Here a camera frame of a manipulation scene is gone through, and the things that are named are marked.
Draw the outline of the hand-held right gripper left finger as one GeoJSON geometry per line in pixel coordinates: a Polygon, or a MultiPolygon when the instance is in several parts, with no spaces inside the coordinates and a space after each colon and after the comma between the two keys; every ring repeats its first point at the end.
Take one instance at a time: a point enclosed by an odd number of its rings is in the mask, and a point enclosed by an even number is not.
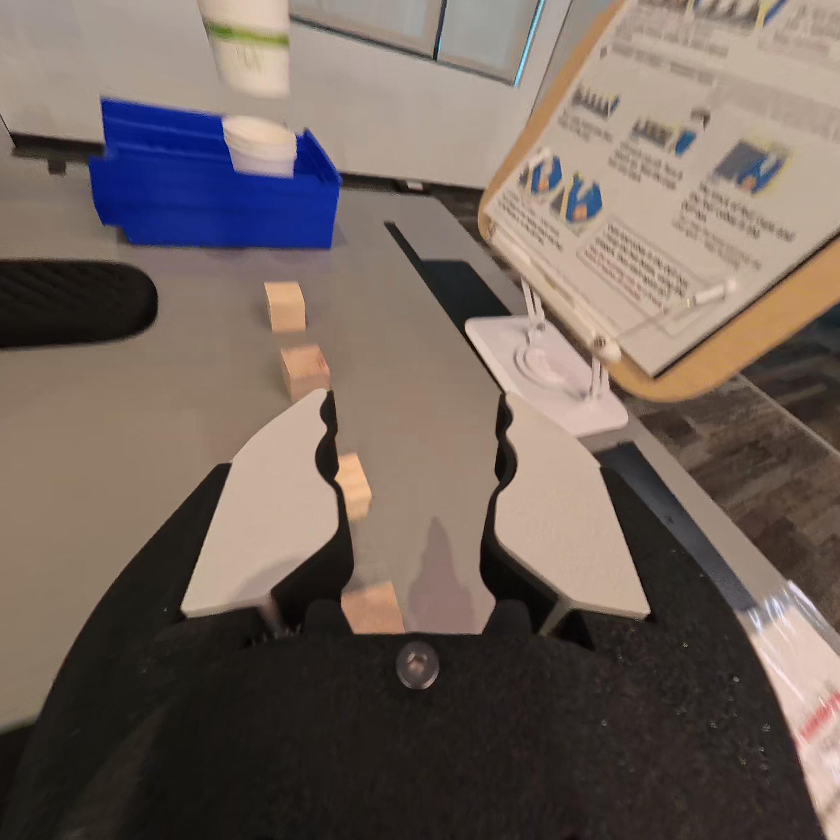
{"type": "Polygon", "coordinates": [[[318,388],[239,450],[185,589],[186,617],[255,608],[292,631],[313,602],[340,602],[354,552],[337,433],[333,392],[318,388]]]}

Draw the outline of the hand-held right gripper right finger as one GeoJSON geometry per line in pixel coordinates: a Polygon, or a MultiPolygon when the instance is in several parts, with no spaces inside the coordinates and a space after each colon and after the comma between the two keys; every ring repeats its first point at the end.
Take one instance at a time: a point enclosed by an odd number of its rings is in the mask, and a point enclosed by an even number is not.
{"type": "Polygon", "coordinates": [[[480,577],[497,604],[521,603],[538,636],[572,613],[648,620],[651,607],[593,454],[519,395],[500,397],[496,436],[480,577]]]}

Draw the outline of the wooden cube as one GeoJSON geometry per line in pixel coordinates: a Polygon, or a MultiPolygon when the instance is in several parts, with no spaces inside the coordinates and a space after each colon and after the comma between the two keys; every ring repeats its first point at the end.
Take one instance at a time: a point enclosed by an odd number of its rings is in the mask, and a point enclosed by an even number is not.
{"type": "Polygon", "coordinates": [[[341,596],[344,616],[355,635],[402,635],[403,615],[393,584],[385,581],[345,591],[341,596]]]}
{"type": "Polygon", "coordinates": [[[369,513],[372,491],[357,454],[338,456],[339,469],[336,475],[342,493],[344,506],[350,522],[358,522],[369,513]]]}
{"type": "Polygon", "coordinates": [[[316,390],[331,390],[330,370],[316,343],[280,349],[283,382],[293,403],[316,390]]]}
{"type": "Polygon", "coordinates": [[[307,328],[306,302],[296,281],[264,284],[269,325],[274,334],[303,333],[307,328]]]}

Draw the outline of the blue plastic bin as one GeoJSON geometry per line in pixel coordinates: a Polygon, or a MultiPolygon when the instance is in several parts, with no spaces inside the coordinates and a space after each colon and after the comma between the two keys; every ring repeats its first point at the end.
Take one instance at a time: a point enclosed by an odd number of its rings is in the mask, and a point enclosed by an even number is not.
{"type": "Polygon", "coordinates": [[[101,98],[101,119],[92,201],[131,244],[331,248],[342,177],[308,129],[293,176],[278,177],[235,169],[219,113],[101,98]]]}

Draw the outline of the wooden document stand white base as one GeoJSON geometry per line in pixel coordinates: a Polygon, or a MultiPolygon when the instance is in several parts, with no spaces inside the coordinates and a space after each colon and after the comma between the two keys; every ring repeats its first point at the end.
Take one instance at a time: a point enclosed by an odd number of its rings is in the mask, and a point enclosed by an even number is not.
{"type": "Polygon", "coordinates": [[[627,410],[611,393],[614,381],[626,393],[660,403],[704,395],[798,333],[838,304],[838,237],[803,266],[754,301],[663,374],[647,376],[622,356],[585,307],[558,292],[547,275],[487,214],[492,198],[523,162],[576,72],[624,2],[599,14],[570,53],[535,108],[479,205],[483,239],[517,273],[524,316],[475,316],[465,332],[500,388],[522,397],[576,437],[627,424],[627,410]]]}

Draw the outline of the laminated paper sheet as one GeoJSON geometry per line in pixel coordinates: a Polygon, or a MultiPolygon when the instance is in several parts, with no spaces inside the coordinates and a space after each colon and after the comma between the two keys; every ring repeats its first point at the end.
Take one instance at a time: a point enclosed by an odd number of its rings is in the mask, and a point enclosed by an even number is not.
{"type": "Polygon", "coordinates": [[[838,632],[792,581],[741,619],[780,702],[823,832],[838,839],[838,632]]]}

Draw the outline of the printed instruction sheet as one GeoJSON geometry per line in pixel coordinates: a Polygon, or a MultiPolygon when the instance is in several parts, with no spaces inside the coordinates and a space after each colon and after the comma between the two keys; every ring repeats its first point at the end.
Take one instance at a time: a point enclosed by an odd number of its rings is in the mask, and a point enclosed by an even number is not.
{"type": "Polygon", "coordinates": [[[489,203],[655,378],[838,237],[838,2],[624,2],[489,203]]]}

